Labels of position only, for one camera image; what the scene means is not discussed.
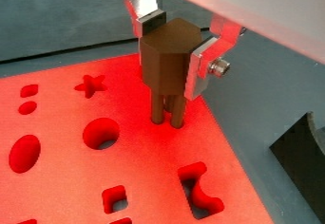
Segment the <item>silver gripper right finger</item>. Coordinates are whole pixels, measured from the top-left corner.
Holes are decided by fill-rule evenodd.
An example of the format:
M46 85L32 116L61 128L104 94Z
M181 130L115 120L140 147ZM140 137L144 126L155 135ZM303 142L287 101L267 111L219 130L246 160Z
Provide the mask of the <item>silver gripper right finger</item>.
M222 56L235 46L242 26L214 14L210 33L211 37L189 53L184 97L191 101L207 88L210 76L220 78L230 69Z

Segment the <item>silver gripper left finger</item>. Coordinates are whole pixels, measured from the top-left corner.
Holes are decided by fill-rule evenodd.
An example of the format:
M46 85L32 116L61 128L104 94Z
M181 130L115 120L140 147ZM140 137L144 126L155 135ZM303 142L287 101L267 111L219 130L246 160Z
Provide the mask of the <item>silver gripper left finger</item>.
M156 0L123 0L131 16L133 34L140 38L165 23L165 12Z

